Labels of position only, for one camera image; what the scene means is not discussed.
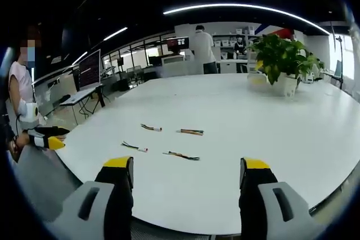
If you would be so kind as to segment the person's left hand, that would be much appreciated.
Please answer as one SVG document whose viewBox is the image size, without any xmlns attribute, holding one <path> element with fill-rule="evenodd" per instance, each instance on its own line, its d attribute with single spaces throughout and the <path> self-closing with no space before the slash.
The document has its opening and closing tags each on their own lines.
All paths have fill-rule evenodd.
<svg viewBox="0 0 360 240">
<path fill-rule="evenodd" d="M 16 148 L 22 149 L 24 146 L 30 143 L 30 137 L 28 133 L 21 133 L 13 138 L 13 143 Z"/>
</svg>

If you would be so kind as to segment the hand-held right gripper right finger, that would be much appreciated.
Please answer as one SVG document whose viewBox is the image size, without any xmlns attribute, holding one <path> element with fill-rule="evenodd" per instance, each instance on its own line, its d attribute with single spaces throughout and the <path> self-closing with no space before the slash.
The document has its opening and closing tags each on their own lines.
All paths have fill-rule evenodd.
<svg viewBox="0 0 360 240">
<path fill-rule="evenodd" d="M 317 239 L 325 230 L 304 198 L 262 160 L 241 158 L 238 206 L 242 239 Z"/>
</svg>

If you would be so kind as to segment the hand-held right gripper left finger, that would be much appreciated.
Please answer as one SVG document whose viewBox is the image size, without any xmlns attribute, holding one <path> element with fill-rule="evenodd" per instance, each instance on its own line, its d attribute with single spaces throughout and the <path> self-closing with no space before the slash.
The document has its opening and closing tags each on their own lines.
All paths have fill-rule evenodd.
<svg viewBox="0 0 360 240">
<path fill-rule="evenodd" d="M 83 183 L 46 224 L 54 239 L 131 239 L 133 157 L 106 161 L 94 181 Z"/>
</svg>

